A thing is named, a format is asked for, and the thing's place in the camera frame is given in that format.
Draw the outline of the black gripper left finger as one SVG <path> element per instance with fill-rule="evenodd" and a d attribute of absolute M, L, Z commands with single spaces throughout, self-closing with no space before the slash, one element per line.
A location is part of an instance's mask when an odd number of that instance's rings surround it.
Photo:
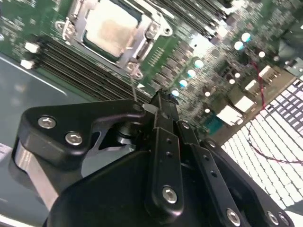
<path fill-rule="evenodd" d="M 120 99 L 27 109 L 12 153 L 16 176 L 50 214 L 67 188 L 136 151 L 136 122 L 150 115 L 173 120 L 166 94 L 159 90 L 143 105 Z"/>

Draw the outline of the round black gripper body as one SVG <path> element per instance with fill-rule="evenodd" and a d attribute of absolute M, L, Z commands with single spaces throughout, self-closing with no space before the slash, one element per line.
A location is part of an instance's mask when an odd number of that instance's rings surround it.
<path fill-rule="evenodd" d="M 135 123 L 136 151 L 67 188 L 47 227 L 211 227 L 203 181 L 181 152 L 174 120 Z"/>

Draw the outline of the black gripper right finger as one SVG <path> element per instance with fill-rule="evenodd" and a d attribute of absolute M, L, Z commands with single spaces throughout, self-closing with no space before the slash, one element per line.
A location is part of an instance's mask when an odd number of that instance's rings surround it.
<path fill-rule="evenodd" d="M 189 123 L 179 119 L 174 95 L 165 97 L 180 135 L 181 153 L 202 178 L 211 226 L 294 226 L 286 212 L 216 142 L 199 142 Z"/>

